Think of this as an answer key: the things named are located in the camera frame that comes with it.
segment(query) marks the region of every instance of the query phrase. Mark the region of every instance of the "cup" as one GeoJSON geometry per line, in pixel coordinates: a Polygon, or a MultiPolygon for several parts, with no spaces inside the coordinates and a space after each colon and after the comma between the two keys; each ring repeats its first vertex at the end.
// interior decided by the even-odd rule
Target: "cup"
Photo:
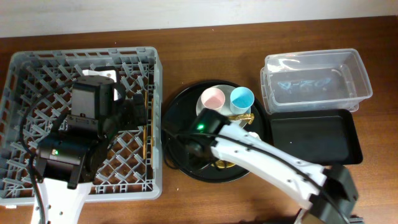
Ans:
{"type": "Polygon", "coordinates": [[[200,100],[205,108],[220,112],[225,103],[225,95],[220,89],[210,87],[203,91],[200,100]]]}
{"type": "Polygon", "coordinates": [[[253,92],[246,87],[237,87],[231,92],[231,112],[235,115],[244,114],[254,103],[253,92]]]}

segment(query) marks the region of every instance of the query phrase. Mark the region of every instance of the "pink cup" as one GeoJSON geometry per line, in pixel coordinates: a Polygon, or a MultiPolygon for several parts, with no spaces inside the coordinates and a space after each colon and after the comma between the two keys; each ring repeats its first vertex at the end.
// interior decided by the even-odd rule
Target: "pink cup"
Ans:
{"type": "Polygon", "coordinates": [[[205,108],[220,112],[225,103],[225,95],[220,89],[210,87],[201,94],[200,100],[205,108]]]}

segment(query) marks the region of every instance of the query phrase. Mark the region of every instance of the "black round plate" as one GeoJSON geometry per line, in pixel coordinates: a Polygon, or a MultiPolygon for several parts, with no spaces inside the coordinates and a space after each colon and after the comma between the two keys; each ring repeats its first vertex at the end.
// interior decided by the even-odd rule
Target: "black round plate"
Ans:
{"type": "MultiPolygon", "coordinates": [[[[162,121],[170,122],[180,128],[180,130],[188,128],[197,117],[196,104],[201,93],[203,93],[207,88],[215,85],[239,86],[235,83],[221,80],[205,81],[194,84],[178,94],[178,96],[169,103],[166,112],[162,117],[162,121]]],[[[244,129],[246,131],[257,133],[263,141],[269,142],[270,129],[266,112],[257,99],[255,99],[254,104],[251,107],[251,113],[254,114],[254,121],[252,124],[247,124],[244,129]]],[[[170,159],[172,162],[176,164],[183,173],[194,179],[205,182],[222,183],[236,180],[249,173],[249,171],[240,166],[233,166],[222,170],[217,170],[213,166],[207,166],[202,170],[195,170],[184,164],[188,163],[188,159],[197,158],[182,149],[176,141],[170,141],[167,143],[168,139],[166,139],[165,136],[166,134],[162,131],[162,145],[163,147],[166,146],[166,144],[169,145],[170,159]]]]}

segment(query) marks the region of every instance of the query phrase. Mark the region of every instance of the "blue cup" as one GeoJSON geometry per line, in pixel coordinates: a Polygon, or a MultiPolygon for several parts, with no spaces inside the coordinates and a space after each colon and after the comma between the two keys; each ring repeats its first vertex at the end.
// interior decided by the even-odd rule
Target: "blue cup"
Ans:
{"type": "Polygon", "coordinates": [[[246,87],[237,87],[231,93],[229,104],[233,114],[244,114],[254,103],[253,92],[246,87]]]}

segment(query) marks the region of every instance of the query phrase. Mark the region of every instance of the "transparent bin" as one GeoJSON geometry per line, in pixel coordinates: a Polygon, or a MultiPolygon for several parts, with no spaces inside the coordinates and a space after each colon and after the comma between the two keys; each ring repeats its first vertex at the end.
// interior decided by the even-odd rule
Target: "transparent bin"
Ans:
{"type": "Polygon", "coordinates": [[[355,49],[268,55],[261,70],[266,111],[359,108],[372,96],[368,73],[355,49]]]}
{"type": "MultiPolygon", "coordinates": [[[[34,203],[29,155],[18,135],[24,111],[40,95],[83,76],[82,70],[101,66],[119,70],[127,98],[146,95],[149,120],[145,127],[118,133],[86,202],[147,200],[162,193],[162,64],[155,48],[18,52],[11,58],[0,101],[0,205],[34,203]]],[[[49,96],[28,116],[24,138],[31,150],[46,137],[60,112],[71,107],[70,90],[49,96]]]]}

